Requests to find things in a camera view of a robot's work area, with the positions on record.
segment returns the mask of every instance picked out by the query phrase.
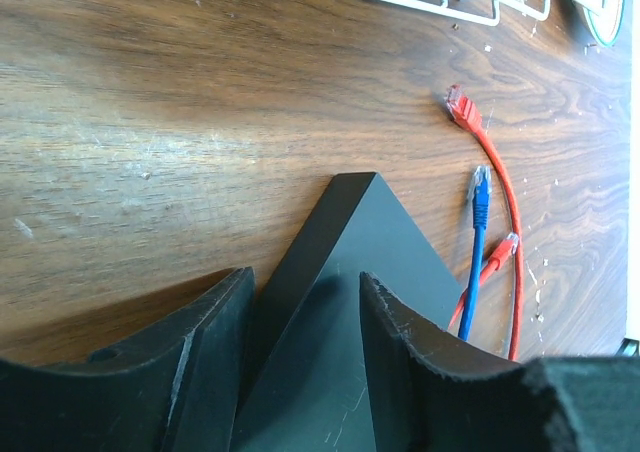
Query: blue connector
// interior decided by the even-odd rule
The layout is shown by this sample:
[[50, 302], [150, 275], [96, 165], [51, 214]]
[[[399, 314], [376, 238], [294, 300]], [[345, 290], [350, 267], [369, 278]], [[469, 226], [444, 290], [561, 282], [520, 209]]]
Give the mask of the blue connector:
[[471, 186], [475, 235], [473, 238], [469, 287], [467, 289], [467, 298], [464, 302], [464, 310], [462, 311], [462, 319], [460, 319], [460, 328], [458, 329], [458, 337], [462, 340], [469, 338], [471, 322], [473, 322], [473, 314], [478, 300], [484, 237], [489, 225], [489, 203], [491, 202], [491, 169], [489, 166], [481, 165], [476, 169]]

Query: brown tabletop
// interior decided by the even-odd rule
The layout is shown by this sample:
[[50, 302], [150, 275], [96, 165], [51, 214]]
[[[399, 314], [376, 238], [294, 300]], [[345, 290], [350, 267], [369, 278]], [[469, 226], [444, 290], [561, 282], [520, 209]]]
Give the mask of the brown tabletop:
[[[518, 192], [521, 358], [614, 352], [630, 22], [605, 50], [565, 0], [542, 23], [503, 8], [495, 28], [367, 0], [0, 0], [0, 354], [79, 360], [213, 272], [251, 265], [264, 284], [340, 172], [381, 172], [463, 284], [465, 196], [487, 159], [443, 110], [452, 83]], [[489, 244], [509, 232], [494, 197]], [[472, 331], [494, 353], [511, 270]]]

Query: red ethernet cable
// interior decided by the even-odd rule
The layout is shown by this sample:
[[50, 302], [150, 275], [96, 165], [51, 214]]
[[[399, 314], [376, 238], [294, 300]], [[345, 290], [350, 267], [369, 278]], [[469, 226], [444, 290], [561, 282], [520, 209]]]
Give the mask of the red ethernet cable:
[[[496, 247], [496, 249], [489, 256], [489, 260], [487, 260], [487, 264], [483, 267], [482, 272], [480, 273], [480, 280], [478, 281], [479, 285], [484, 284], [489, 277], [493, 275], [494, 272], [497, 272], [502, 268], [504, 263], [511, 257], [515, 251], [518, 249], [518, 236], [514, 233], [509, 234], [500, 245]], [[456, 305], [456, 310], [453, 312], [453, 317], [451, 317], [451, 322], [449, 322], [449, 327], [453, 325], [453, 323], [458, 320], [462, 310], [464, 309], [464, 302], [467, 297], [467, 291], [462, 293], [460, 296], [460, 300], [458, 301], [458, 305]]]
[[509, 360], [516, 360], [520, 347], [520, 328], [522, 323], [522, 310], [524, 308], [524, 252], [522, 250], [522, 223], [520, 221], [520, 210], [516, 201], [516, 194], [507, 173], [507, 168], [502, 162], [498, 150], [482, 128], [482, 116], [478, 112], [476, 105], [466, 97], [459, 85], [449, 88], [447, 97], [447, 107], [453, 120], [463, 129], [471, 132], [486, 152], [494, 169], [500, 177], [504, 187], [504, 192], [509, 204], [509, 214], [511, 215], [511, 227], [513, 232], [520, 238], [520, 244], [516, 249], [516, 284], [513, 300], [513, 321], [511, 324], [511, 342], [509, 344]]

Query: blue ethernet cable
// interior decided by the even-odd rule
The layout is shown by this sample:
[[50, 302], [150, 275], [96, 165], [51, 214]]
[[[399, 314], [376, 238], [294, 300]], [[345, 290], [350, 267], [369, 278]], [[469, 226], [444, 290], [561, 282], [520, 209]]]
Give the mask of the blue ethernet cable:
[[471, 322], [476, 309], [478, 288], [480, 286], [480, 272], [482, 271], [482, 254], [484, 252], [484, 237], [489, 224], [489, 202], [491, 201], [491, 169], [488, 165], [479, 166], [473, 174], [473, 253], [471, 255], [471, 273], [469, 287], [464, 302], [462, 319], [458, 337], [462, 340], [469, 338]]

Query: wooden table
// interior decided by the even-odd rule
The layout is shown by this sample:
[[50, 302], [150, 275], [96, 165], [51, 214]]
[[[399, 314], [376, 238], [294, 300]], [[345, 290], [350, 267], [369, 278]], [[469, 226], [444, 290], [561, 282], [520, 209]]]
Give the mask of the wooden table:
[[[522, 359], [619, 345], [630, 21], [611, 50], [585, 47], [564, 0], [496, 28], [366, 0], [0, 0], [0, 23], [3, 356], [80, 360], [221, 269], [264, 284], [339, 172], [380, 171], [463, 283], [465, 196], [487, 159], [443, 109], [455, 82], [523, 211]], [[499, 190], [491, 215], [495, 243]], [[494, 353], [506, 270], [472, 332]]]

